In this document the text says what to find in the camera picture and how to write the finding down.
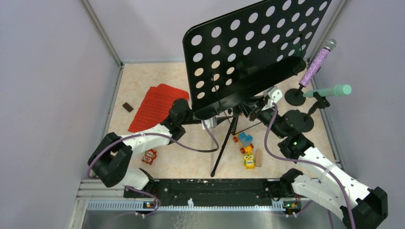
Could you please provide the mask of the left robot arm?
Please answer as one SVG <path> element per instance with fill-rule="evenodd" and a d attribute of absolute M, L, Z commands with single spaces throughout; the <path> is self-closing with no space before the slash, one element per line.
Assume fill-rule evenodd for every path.
<path fill-rule="evenodd" d="M 139 168 L 130 168 L 133 156 L 147 150 L 177 142 L 184 134 L 184 121 L 190 120 L 192 110 L 185 99 L 172 103 L 169 115 L 156 126 L 132 135 L 108 133 L 88 160 L 89 169 L 105 187 L 117 185 L 134 187 L 141 197 L 153 192 L 150 176 Z"/>

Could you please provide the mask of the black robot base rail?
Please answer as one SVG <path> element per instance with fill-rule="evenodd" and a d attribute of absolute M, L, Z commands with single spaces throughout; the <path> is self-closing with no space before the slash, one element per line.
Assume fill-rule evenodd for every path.
<path fill-rule="evenodd" d="M 279 206 L 286 211 L 300 211 L 302 197 L 279 179 L 155 179 L 143 193 L 125 188 L 125 198 L 145 198 L 150 193 L 163 207 L 184 206 L 189 200 L 196 207 Z"/>

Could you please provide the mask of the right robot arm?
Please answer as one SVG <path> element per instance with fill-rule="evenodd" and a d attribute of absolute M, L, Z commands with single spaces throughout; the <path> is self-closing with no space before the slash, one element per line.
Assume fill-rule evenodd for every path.
<path fill-rule="evenodd" d="M 304 113 L 289 110 L 280 116 L 275 103 L 262 110 L 264 105 L 264 99 L 255 98 L 238 107 L 247 118 L 258 119 L 267 127 L 264 147 L 270 156 L 293 162 L 315 175 L 312 179 L 298 169 L 290 169 L 280 178 L 281 193 L 309 198 L 337 216 L 348 229 L 378 228 L 388 217 L 387 193 L 357 181 L 327 159 L 303 135 Z"/>

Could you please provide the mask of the black music stand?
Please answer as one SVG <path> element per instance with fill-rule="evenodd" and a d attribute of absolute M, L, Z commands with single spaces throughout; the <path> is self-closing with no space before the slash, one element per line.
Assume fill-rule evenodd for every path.
<path fill-rule="evenodd" d="M 182 45 L 192 116 L 207 120 L 306 69 L 328 0 L 263 0 L 188 29 Z"/>

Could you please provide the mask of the red sheet music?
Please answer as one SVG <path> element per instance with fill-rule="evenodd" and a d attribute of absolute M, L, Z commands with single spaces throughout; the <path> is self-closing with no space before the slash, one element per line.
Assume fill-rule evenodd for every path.
<path fill-rule="evenodd" d="M 177 99 L 189 100 L 189 93 L 163 83 L 150 87 L 128 131 L 135 133 L 156 126 L 168 116 Z"/>

